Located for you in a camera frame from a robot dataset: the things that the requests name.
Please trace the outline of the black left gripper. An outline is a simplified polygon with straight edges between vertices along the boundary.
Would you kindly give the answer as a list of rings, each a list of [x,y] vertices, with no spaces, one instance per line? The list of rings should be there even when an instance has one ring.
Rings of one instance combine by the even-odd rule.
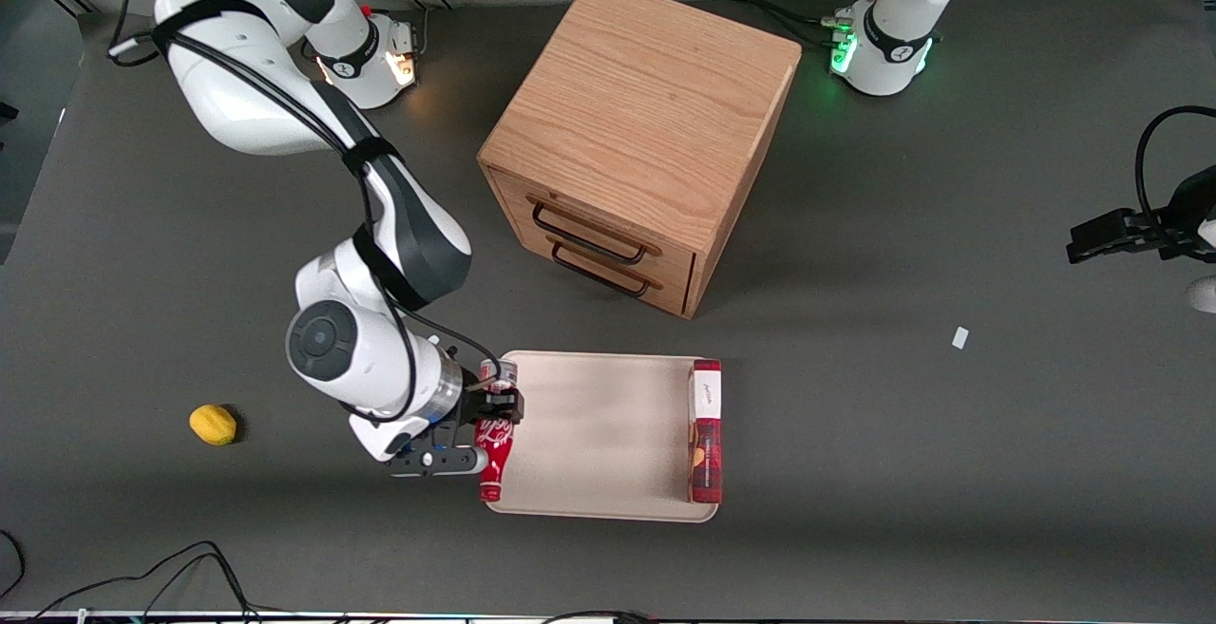
[[[1214,244],[1199,234],[1199,227],[1214,217],[1215,165],[1190,175],[1173,190],[1169,204],[1155,209],[1160,225],[1173,237],[1176,248],[1161,248],[1160,259],[1190,257],[1190,259],[1215,259]],[[1074,226],[1070,230],[1066,257],[1070,264],[1085,263],[1098,255],[1136,255],[1155,251],[1160,243],[1152,231],[1150,219],[1133,209],[1113,209],[1103,217]]]

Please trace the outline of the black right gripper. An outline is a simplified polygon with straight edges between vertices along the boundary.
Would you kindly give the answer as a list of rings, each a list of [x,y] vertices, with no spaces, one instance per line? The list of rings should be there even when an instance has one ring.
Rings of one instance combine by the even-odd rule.
[[[494,416],[499,420],[520,421],[523,418],[524,399],[517,388],[503,388],[492,393],[489,390],[465,390],[455,407],[428,431],[428,443],[433,449],[451,449],[462,442],[471,442],[467,434],[469,427],[475,431],[477,422]]]

